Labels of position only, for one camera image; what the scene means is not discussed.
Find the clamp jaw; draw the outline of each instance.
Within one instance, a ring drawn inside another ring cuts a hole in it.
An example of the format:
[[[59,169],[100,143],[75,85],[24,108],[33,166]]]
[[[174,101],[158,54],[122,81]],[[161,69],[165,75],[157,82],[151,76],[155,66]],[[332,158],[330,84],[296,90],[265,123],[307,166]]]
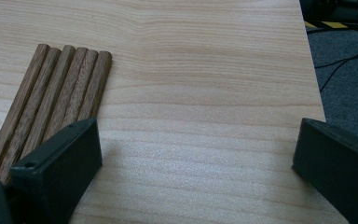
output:
[[[0,223],[68,223],[102,166],[96,119],[72,123],[10,168]]]
[[[351,224],[358,223],[358,137],[332,124],[303,119],[293,169]]]

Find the light wood tabletop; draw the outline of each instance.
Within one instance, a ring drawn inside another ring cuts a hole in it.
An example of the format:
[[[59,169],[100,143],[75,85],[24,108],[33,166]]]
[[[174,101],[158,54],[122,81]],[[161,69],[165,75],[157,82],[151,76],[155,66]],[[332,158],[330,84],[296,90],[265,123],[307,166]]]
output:
[[[324,119],[297,0],[0,1],[0,128],[39,43],[113,55],[71,223],[346,222],[291,169]]]

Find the gray carpet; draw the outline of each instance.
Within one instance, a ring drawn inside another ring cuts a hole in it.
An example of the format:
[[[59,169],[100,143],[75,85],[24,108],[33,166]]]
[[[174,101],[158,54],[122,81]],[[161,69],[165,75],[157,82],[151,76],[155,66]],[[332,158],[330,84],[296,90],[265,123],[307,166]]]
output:
[[[318,33],[308,39],[315,66],[358,54],[358,31]],[[319,88],[338,65],[316,69]],[[326,121],[358,135],[358,59],[341,66],[321,96]]]

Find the wood grain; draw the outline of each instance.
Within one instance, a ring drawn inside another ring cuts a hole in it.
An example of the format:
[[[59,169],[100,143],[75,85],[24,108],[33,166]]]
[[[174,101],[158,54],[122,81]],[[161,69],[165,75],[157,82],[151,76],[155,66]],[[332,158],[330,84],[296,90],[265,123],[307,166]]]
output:
[[[72,91],[74,90],[74,86],[78,79],[79,72],[87,51],[88,50],[86,48],[76,49],[74,59],[71,63],[71,67],[69,68],[68,75],[63,82],[60,96],[54,107],[51,121],[48,124],[48,129],[46,130],[43,141],[48,140],[53,134],[61,129],[62,122],[65,117],[65,111],[71,100]]]
[[[345,223],[291,169],[324,119],[297,0],[0,1],[0,127],[41,42],[114,53],[71,223]]]
[[[83,64],[79,72],[78,79],[72,91],[69,105],[65,111],[65,117],[62,122],[61,128],[64,128],[70,123],[77,121],[80,112],[80,107],[84,101],[87,87],[90,82],[92,70],[94,69],[95,62],[98,58],[98,52],[95,50],[88,50],[84,58]]]
[[[28,102],[28,98],[33,89],[34,83],[39,75],[40,68],[42,67],[43,61],[48,54],[48,45],[38,45],[32,58],[30,65],[25,72],[23,81],[19,87],[19,91],[13,100],[10,109],[7,112],[7,117],[2,125],[0,131],[0,164],[7,151],[7,144],[10,141],[12,134],[16,130],[17,124],[21,117],[21,113]]]
[[[13,133],[10,143],[7,147],[2,163],[0,165],[0,181],[6,183],[9,179],[8,171],[14,162],[21,156],[22,149],[27,140],[28,134],[31,131],[34,118],[36,117],[37,109],[45,94],[51,74],[54,70],[55,64],[60,56],[59,49],[49,49],[46,60],[40,69],[40,74],[36,79],[34,87],[32,88],[29,100],[21,114],[19,124]]]
[[[103,97],[103,91],[112,66],[112,54],[101,51],[95,63],[78,120],[96,118]]]
[[[60,95],[63,81],[68,73],[69,66],[74,58],[75,48],[72,46],[65,46],[62,50],[57,65],[51,76],[51,80],[46,89],[46,94],[43,101],[37,110],[36,118],[32,129],[27,138],[27,142],[22,150],[21,157],[26,156],[36,147],[38,147],[43,140],[46,128],[51,118],[54,106],[56,105],[58,96]]]

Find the wooden stick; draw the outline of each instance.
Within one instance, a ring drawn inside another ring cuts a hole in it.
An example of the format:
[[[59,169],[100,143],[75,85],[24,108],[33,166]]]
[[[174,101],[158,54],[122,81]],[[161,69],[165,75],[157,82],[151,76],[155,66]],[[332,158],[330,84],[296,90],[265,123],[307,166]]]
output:
[[[43,98],[46,88],[48,87],[48,81],[54,70],[55,64],[60,56],[61,51],[59,49],[50,49],[48,56],[43,63],[40,75],[38,76],[34,88],[31,92],[27,105],[25,106],[20,122],[13,134],[10,144],[7,148],[7,153],[2,160],[0,166],[0,181],[6,183],[8,181],[8,171],[11,165],[18,160],[21,155],[22,149],[27,140],[28,133],[31,131],[36,111],[40,106],[41,99]]]
[[[112,54],[107,51],[101,51],[97,63],[94,66],[91,80],[81,106],[78,120],[95,118],[98,114],[98,108],[103,98],[103,90],[112,66]]]
[[[63,81],[68,73],[69,66],[74,58],[75,48],[72,46],[65,46],[62,50],[60,58],[54,69],[51,81],[48,84],[45,97],[37,111],[34,124],[28,135],[25,147],[22,150],[21,157],[23,158],[32,150],[40,145],[45,134],[45,130],[48,127],[48,121],[50,120],[53,108],[57,102],[58,96],[62,89]]]
[[[46,55],[48,54],[48,50],[48,45],[40,44],[37,46],[34,57],[32,58],[22,83],[20,84],[19,91],[14,98],[13,104],[8,110],[7,117],[0,131],[0,164],[3,156],[6,154],[7,144],[10,141],[14,130],[17,127],[22,111],[28,102],[31,90],[33,89],[34,83],[39,75],[43,61],[45,61]]]
[[[65,116],[66,107],[69,105],[71,94],[76,84],[83,59],[86,55],[87,49],[78,48],[75,52],[74,60],[69,68],[68,75],[63,82],[60,96],[58,97],[57,104],[54,107],[53,115],[48,124],[48,130],[43,137],[43,141],[48,140],[53,134],[60,130]]]
[[[95,61],[98,58],[98,52],[95,50],[88,50],[86,57],[81,66],[79,78],[75,84],[75,89],[72,92],[71,100],[65,112],[65,118],[62,122],[62,128],[66,125],[77,121],[77,116],[80,112],[80,107],[83,104],[84,95],[86,94],[87,87],[94,69]]]

